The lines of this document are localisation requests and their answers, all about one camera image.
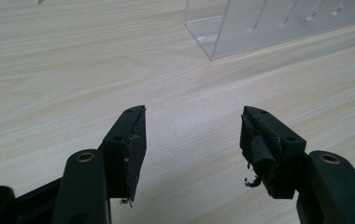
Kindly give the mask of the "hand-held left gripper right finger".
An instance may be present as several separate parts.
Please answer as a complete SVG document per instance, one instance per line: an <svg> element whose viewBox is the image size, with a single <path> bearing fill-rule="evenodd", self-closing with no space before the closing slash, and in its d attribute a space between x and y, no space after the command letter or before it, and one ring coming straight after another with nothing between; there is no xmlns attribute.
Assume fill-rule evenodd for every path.
<svg viewBox="0 0 355 224"><path fill-rule="evenodd" d="M257 107L245 105L241 119L240 148L255 173L255 179L245 185L255 188L263 184L272 198L291 199L306 140Z"/></svg>

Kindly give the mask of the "clear acrylic rack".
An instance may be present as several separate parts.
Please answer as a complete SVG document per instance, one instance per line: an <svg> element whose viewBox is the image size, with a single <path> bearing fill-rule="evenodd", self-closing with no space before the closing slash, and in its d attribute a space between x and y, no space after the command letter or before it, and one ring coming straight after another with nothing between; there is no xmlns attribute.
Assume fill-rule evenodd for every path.
<svg viewBox="0 0 355 224"><path fill-rule="evenodd" d="M355 0L187 0L185 19L214 60L355 25Z"/></svg>

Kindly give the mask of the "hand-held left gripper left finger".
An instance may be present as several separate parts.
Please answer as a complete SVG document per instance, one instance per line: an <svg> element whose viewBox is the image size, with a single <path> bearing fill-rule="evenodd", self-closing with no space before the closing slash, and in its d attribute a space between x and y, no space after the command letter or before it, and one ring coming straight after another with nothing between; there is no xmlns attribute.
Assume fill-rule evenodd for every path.
<svg viewBox="0 0 355 224"><path fill-rule="evenodd" d="M98 149L104 155L108 197L133 202L147 151L146 108L124 110Z"/></svg>

